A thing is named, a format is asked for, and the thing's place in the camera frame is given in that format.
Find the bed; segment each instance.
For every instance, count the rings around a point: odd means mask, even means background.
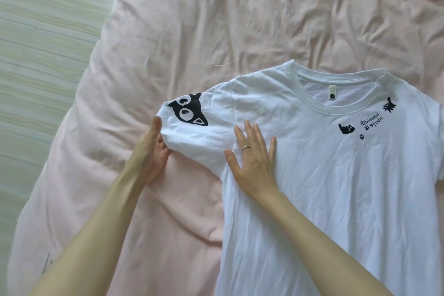
[[[386,68],[444,104],[444,0],[115,0],[18,220],[9,294],[26,295],[67,246],[163,102],[290,59]],[[139,200],[108,295],[211,295],[222,232],[218,178],[172,153]]]

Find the white t-shirt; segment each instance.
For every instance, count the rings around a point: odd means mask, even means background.
[[[241,162],[233,127],[245,119],[267,143],[277,137],[277,185],[300,212],[396,296],[441,296],[444,114],[407,82],[385,69],[326,74],[290,61],[165,103],[158,115],[168,147],[222,181],[217,296],[319,295],[226,164],[226,149]]]

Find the round neckline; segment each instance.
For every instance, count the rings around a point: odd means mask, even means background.
[[[389,73],[386,69],[370,69],[362,72],[347,73],[347,74],[330,74],[322,73],[315,70],[311,70],[307,67],[297,64],[294,60],[286,63],[288,76],[293,81],[295,94],[312,109],[324,114],[330,115],[345,115],[352,114],[365,108],[370,102],[372,102],[381,90],[383,84],[389,79]],[[300,78],[309,80],[316,83],[322,83],[327,85],[357,85],[366,82],[375,82],[373,89],[366,93],[364,97],[358,101],[341,106],[325,105],[316,101],[301,83]]]

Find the wooden floor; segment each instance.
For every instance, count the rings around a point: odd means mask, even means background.
[[[113,0],[0,0],[0,295],[21,209]]]

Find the bed sheet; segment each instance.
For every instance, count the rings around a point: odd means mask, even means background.
[[[24,295],[34,266],[84,224],[164,101],[290,59],[330,73],[386,68],[444,103],[444,0],[115,0],[20,216],[11,295]],[[220,191],[207,169],[173,153],[138,203],[108,295],[211,294]],[[444,207],[442,184],[437,199]],[[46,249],[23,240],[31,231],[47,234]]]

